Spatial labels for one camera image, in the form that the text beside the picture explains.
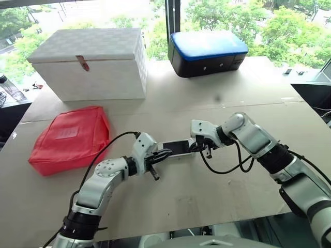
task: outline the window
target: window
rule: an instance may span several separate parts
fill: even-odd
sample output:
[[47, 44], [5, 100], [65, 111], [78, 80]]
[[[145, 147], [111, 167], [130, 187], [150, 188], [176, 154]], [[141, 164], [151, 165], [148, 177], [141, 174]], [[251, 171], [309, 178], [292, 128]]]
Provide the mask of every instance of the window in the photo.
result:
[[331, 0], [181, 0], [181, 31], [227, 29], [277, 67], [331, 57]]
[[0, 10], [0, 70], [33, 100], [44, 81], [26, 60], [58, 29], [140, 27], [149, 59], [167, 59], [164, 0], [94, 0]]

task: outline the cardboard surface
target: cardboard surface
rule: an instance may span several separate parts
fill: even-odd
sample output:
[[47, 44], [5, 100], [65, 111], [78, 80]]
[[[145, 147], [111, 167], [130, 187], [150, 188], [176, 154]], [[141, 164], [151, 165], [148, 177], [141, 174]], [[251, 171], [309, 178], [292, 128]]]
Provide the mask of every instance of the cardboard surface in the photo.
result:
[[[230, 82], [223, 81], [224, 87], [221, 87], [216, 84], [217, 75], [212, 75], [215, 77], [214, 84], [209, 82], [208, 85], [207, 82], [204, 87], [200, 85], [206, 83], [205, 77], [196, 83], [191, 82], [190, 86], [182, 80], [172, 84], [169, 79], [176, 77], [169, 75], [174, 72], [168, 69], [158, 76], [157, 73], [150, 73], [147, 98], [141, 104], [130, 100], [60, 103], [52, 94], [40, 95], [15, 129], [15, 138], [12, 136], [0, 152], [0, 197], [3, 199], [2, 210], [6, 213], [1, 216], [0, 225], [13, 230], [0, 234], [1, 247], [37, 247], [61, 226], [68, 211], [71, 192], [78, 188], [85, 169], [41, 177], [27, 159], [36, 138], [53, 116], [87, 104], [104, 106], [114, 135], [139, 130], [149, 133], [158, 142], [188, 138], [192, 119], [221, 125], [234, 112], [242, 111], [276, 139], [299, 154], [304, 154], [327, 176], [331, 176], [328, 166], [331, 130], [305, 102], [284, 103], [278, 99], [280, 95], [297, 96], [290, 85], [282, 86], [279, 91], [275, 90], [278, 87], [274, 85], [268, 90], [262, 84], [263, 75], [254, 76], [249, 71], [246, 67], [243, 71], [240, 69], [238, 74], [235, 72], [234, 76], [228, 75], [232, 79], [241, 78], [236, 85], [236, 94], [232, 93], [233, 81], [228, 78]], [[272, 78], [275, 76], [269, 75], [264, 80], [272, 81]], [[252, 87], [256, 89], [253, 96], [247, 82], [256, 83], [256, 79], [261, 90], [253, 84]], [[227, 105], [223, 108], [214, 102], [216, 90], [212, 87], [222, 90], [224, 100], [233, 102], [233, 105], [239, 99], [259, 103]], [[180, 99], [176, 98], [179, 97], [177, 91], [182, 92]], [[161, 97], [163, 101], [168, 97], [167, 104], [162, 103]], [[44, 113], [40, 104], [46, 109]], [[119, 139], [106, 158], [129, 155], [133, 141], [130, 136]], [[247, 153], [243, 149], [242, 152], [245, 158]], [[233, 167], [238, 163], [235, 147], [213, 151], [213, 158], [209, 162], [217, 170], [225, 171]], [[168, 159], [156, 165], [155, 169], [161, 177], [157, 182], [150, 174], [145, 174], [133, 176], [116, 188], [100, 223], [101, 227], [107, 226], [108, 229], [98, 232], [96, 240], [245, 220], [289, 211], [278, 194], [279, 185], [257, 162], [246, 174], [236, 170], [228, 175], [216, 175], [204, 166], [196, 154]]]

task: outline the red bag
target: red bag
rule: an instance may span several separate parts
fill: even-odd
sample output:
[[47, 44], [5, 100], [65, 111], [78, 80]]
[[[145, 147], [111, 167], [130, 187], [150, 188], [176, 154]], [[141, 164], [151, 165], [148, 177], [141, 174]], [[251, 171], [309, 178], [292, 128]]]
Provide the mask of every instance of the red bag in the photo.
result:
[[88, 166], [109, 137], [109, 123], [100, 106], [61, 113], [38, 137], [29, 163], [43, 176]]

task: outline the label on red bag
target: label on red bag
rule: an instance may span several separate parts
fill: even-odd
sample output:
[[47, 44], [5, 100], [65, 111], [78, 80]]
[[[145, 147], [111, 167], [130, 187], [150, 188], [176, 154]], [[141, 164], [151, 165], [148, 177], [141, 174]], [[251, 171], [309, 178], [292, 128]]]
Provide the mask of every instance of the label on red bag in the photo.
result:
[[76, 137], [77, 134], [78, 134], [78, 127], [61, 128], [59, 129], [55, 139], [72, 138], [72, 137]]

